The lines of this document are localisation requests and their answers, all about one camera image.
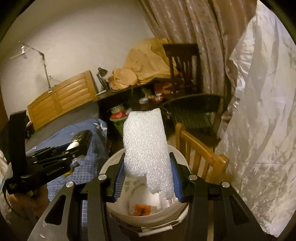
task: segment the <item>metal screw head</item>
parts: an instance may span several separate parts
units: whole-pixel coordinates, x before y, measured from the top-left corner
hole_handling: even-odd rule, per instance
[[[189,179],[190,179],[191,181],[195,181],[195,180],[197,179],[197,175],[191,174],[191,175],[189,176]]]
[[[222,182],[222,187],[229,188],[230,184],[228,182]]]
[[[73,185],[74,185],[74,182],[72,182],[72,181],[69,181],[69,182],[66,183],[66,187],[67,187],[67,188],[70,188],[70,187],[72,187]]]
[[[99,180],[105,180],[107,178],[107,176],[105,174],[101,174],[98,176]]]

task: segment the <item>wooden headboard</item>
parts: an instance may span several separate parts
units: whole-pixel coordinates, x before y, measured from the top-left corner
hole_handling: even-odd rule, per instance
[[[64,113],[96,100],[96,89],[88,70],[55,85],[52,93],[44,92],[28,105],[28,112],[34,129],[38,130]]]

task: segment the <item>plastic sheet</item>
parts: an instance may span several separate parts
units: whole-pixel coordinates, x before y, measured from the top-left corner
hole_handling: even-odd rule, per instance
[[[296,209],[296,46],[258,1],[231,58],[240,102],[216,153],[230,159],[226,179],[277,237]]]
[[[2,190],[2,180],[7,172],[7,161],[4,157],[3,152],[0,150],[0,190]]]

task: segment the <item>white wall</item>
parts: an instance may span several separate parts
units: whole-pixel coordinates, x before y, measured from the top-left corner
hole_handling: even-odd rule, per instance
[[[41,57],[20,53],[24,41],[45,54],[51,85],[90,70],[97,87],[98,67],[121,68],[130,48],[153,37],[135,0],[36,0],[9,29],[0,44],[0,83],[10,113],[47,90]]]

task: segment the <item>lamp arm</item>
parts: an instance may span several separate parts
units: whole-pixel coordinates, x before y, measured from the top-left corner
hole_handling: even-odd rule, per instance
[[[45,64],[45,55],[44,55],[44,53],[38,51],[37,49],[32,48],[31,46],[29,46],[29,45],[27,45],[27,44],[25,44],[25,43],[23,43],[23,45],[24,45],[24,46],[27,46],[27,47],[29,47],[29,48],[35,50],[35,51],[37,51],[37,52],[41,55],[41,57],[42,57],[42,61],[43,61],[43,66],[44,66],[44,70],[45,70],[46,80],[47,80],[47,84],[48,84],[48,93],[51,93],[51,92],[52,92],[52,88],[50,87],[50,82],[49,82],[49,78],[48,78],[48,74],[47,74],[47,69],[46,69],[46,64]]]

